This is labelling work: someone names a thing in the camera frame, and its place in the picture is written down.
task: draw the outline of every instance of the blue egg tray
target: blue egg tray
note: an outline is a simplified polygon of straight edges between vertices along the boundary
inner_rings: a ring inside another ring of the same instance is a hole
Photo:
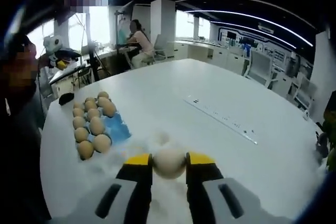
[[[102,114],[101,107],[98,107],[98,110],[100,112],[100,119],[102,120],[105,126],[105,131],[103,132],[103,134],[110,138],[111,148],[113,148],[113,146],[116,146],[118,144],[125,142],[132,135],[127,125],[122,120],[121,115],[118,111],[116,111],[114,116],[110,118]],[[88,122],[87,120],[85,124],[85,128],[89,132],[88,141],[93,142],[95,135],[91,133],[89,125],[90,125],[90,122]]]

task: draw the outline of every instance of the pink shirt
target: pink shirt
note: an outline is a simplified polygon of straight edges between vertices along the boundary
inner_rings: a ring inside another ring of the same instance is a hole
[[[136,39],[137,43],[140,44],[142,51],[147,55],[153,55],[154,53],[154,47],[150,41],[146,38],[145,34],[141,31],[136,31],[133,35],[133,37]]]

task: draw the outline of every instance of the brown egg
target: brown egg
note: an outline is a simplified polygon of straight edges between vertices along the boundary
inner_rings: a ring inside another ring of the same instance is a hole
[[[153,169],[162,178],[178,178],[185,171],[185,153],[173,148],[162,149],[153,156]]]
[[[105,130],[105,126],[102,120],[98,117],[93,117],[90,121],[90,131],[92,135],[102,134]]]
[[[100,97],[98,98],[98,106],[104,107],[105,104],[110,103],[111,101],[107,99],[106,97]]]
[[[73,107],[74,109],[82,109],[83,108],[83,104],[79,103],[79,102],[74,102],[73,103]]]
[[[83,141],[78,144],[77,151],[82,160],[87,160],[93,155],[93,145],[89,141]]]
[[[90,109],[96,109],[97,108],[97,105],[95,102],[91,102],[91,101],[87,101],[85,103],[85,110],[86,111],[89,111]]]
[[[97,109],[89,109],[88,114],[87,114],[89,122],[95,116],[100,117],[99,110],[97,110]]]
[[[94,137],[92,144],[97,152],[106,153],[110,149],[112,141],[108,136],[100,134]]]
[[[77,129],[77,128],[80,128],[80,127],[84,127],[85,126],[85,119],[82,118],[81,116],[77,116],[73,119],[72,121],[72,124],[73,124],[73,128]]]
[[[95,100],[95,98],[93,98],[93,97],[87,97],[86,99],[85,99],[85,102],[96,102],[96,100]]]
[[[86,128],[80,127],[75,129],[75,139],[77,143],[81,143],[88,139],[89,132]]]
[[[113,102],[106,103],[103,106],[103,115],[106,115],[110,118],[114,116],[116,111],[117,111],[117,108]]]
[[[72,114],[75,116],[84,116],[84,110],[80,109],[80,108],[75,108],[72,111]]]
[[[109,94],[107,94],[105,91],[101,91],[101,92],[99,92],[99,94],[98,94],[98,98],[100,98],[100,97],[105,97],[105,98],[109,98]]]

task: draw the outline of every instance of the person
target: person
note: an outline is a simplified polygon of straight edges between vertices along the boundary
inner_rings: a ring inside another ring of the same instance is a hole
[[[35,56],[36,46],[24,34],[14,35],[3,52],[0,60],[0,118],[6,135],[3,135],[4,140],[8,140],[4,149],[10,150],[10,158],[14,160],[5,175],[11,178],[9,186],[15,187],[15,193],[11,195],[13,204],[27,211],[36,211],[48,219],[50,215],[39,170],[40,130],[47,109],[40,98],[36,79],[38,68],[48,66],[49,59],[43,55],[37,60]]]
[[[154,47],[143,32],[142,26],[137,19],[131,21],[130,30],[132,36],[127,40],[127,43],[139,43],[141,47],[141,52],[135,55],[131,62],[135,68],[140,68],[142,67],[142,60],[154,57]]]

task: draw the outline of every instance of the white pillar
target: white pillar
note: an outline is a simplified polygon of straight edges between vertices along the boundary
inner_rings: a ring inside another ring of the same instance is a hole
[[[199,24],[200,24],[199,18],[194,16],[194,39],[197,40],[198,40],[198,29],[200,28]]]
[[[155,0],[151,3],[151,42],[161,34],[167,42],[175,40],[175,2]]]
[[[336,90],[336,55],[326,31],[316,35],[316,48],[313,72],[310,81],[317,86],[315,101],[310,117],[314,122],[323,123],[323,113]]]
[[[210,23],[210,41],[218,41],[218,30],[219,27],[214,23]]]

